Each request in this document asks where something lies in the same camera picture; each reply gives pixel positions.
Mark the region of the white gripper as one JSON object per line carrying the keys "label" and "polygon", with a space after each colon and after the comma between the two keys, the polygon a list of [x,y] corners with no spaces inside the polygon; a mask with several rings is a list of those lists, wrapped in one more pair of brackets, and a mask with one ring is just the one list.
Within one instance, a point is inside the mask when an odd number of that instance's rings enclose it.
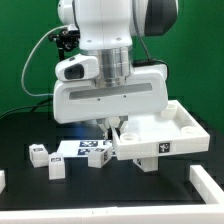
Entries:
{"label": "white gripper", "polygon": [[119,117],[117,128],[125,127],[129,115],[160,112],[168,104],[165,64],[136,67],[118,87],[97,88],[92,80],[62,82],[54,88],[53,113],[60,123],[97,120],[105,139],[110,117]]}

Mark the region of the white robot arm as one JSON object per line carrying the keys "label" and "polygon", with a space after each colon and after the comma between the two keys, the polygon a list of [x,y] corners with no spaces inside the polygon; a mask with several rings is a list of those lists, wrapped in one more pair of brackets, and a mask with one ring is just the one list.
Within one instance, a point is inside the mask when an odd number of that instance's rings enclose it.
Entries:
{"label": "white robot arm", "polygon": [[178,0],[59,0],[58,15],[80,33],[80,53],[56,65],[57,122],[95,120],[106,130],[109,118],[125,122],[167,107],[167,66],[135,65],[132,38],[165,34],[177,20]]}

